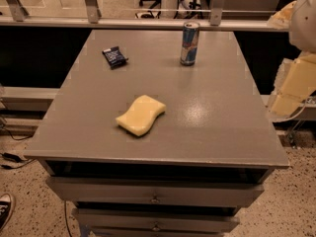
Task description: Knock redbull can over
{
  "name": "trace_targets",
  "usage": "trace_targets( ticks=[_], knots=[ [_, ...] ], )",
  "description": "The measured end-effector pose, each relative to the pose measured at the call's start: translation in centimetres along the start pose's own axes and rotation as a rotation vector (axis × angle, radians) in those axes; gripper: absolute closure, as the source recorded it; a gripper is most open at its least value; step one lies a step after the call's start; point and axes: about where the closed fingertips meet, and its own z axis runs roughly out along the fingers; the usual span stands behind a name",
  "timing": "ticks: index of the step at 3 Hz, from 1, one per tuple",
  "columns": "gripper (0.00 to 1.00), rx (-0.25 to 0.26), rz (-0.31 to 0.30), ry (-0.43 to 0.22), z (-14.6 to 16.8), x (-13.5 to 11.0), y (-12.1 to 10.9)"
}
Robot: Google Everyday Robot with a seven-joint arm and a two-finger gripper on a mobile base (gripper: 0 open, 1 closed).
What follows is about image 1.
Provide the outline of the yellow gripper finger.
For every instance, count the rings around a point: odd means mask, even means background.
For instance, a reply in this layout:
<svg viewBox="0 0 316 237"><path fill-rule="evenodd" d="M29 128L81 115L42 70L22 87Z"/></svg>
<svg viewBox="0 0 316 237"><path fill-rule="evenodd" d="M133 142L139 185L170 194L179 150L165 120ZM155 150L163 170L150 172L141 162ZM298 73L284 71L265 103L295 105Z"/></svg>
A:
<svg viewBox="0 0 316 237"><path fill-rule="evenodd" d="M271 28L282 30L288 29L293 13L293 7L296 1L292 1L284 6L281 10L275 12L267 21L267 25Z"/></svg>
<svg viewBox="0 0 316 237"><path fill-rule="evenodd" d="M270 114L289 117L316 91L316 54L304 52L294 60L285 58L278 68L270 94Z"/></svg>

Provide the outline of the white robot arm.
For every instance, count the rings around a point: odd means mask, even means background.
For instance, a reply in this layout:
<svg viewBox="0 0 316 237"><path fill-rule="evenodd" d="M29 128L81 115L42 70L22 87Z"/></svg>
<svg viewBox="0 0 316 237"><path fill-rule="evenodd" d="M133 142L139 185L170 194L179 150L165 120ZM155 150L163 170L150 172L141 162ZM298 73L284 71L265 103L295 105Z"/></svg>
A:
<svg viewBox="0 0 316 237"><path fill-rule="evenodd" d="M268 26L288 30L289 42L301 53L285 58L268 100L272 119L289 118L316 91L316 0L295 0L274 13Z"/></svg>

